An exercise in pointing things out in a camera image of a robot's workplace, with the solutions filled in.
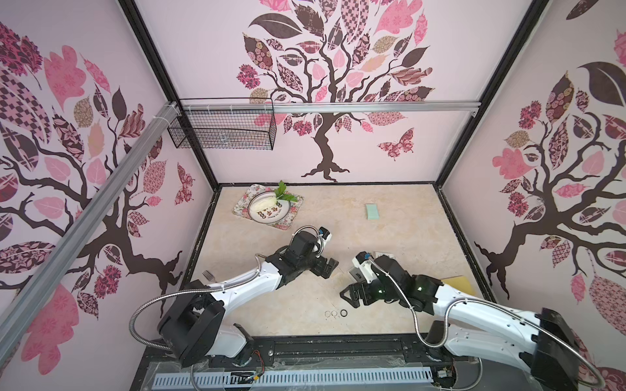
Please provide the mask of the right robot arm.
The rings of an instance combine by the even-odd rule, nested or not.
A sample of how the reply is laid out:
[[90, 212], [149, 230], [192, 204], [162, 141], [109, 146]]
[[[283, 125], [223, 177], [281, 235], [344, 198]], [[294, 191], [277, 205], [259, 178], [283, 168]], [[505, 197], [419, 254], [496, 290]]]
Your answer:
[[411, 311], [435, 316], [420, 340], [429, 350], [446, 350], [518, 368], [549, 390], [577, 390], [580, 353], [572, 329], [560, 314], [508, 309], [484, 301], [427, 275], [411, 275], [386, 254], [359, 253], [352, 261], [355, 283], [340, 292], [351, 306], [378, 301], [397, 303]]

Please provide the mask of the white gift box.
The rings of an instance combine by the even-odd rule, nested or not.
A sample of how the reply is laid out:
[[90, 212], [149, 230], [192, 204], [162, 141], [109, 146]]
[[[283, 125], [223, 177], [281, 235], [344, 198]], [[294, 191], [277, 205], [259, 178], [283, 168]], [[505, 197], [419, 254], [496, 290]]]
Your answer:
[[375, 252], [374, 257], [375, 259], [378, 259], [379, 257], [389, 257], [390, 259], [395, 259], [394, 254], [385, 252]]

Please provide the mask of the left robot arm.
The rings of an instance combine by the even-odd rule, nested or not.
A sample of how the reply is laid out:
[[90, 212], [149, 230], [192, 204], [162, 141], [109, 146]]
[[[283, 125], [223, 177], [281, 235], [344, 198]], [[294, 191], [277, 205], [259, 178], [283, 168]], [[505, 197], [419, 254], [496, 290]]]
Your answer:
[[224, 325], [226, 316], [256, 297], [284, 287], [309, 271], [328, 279], [338, 265], [322, 256], [331, 232], [309, 226], [293, 234], [290, 243], [267, 257], [257, 256], [259, 266], [219, 286], [214, 293], [186, 293], [174, 299], [157, 330], [166, 348], [182, 367], [206, 356], [234, 358], [244, 363], [252, 355], [253, 338], [239, 324]]

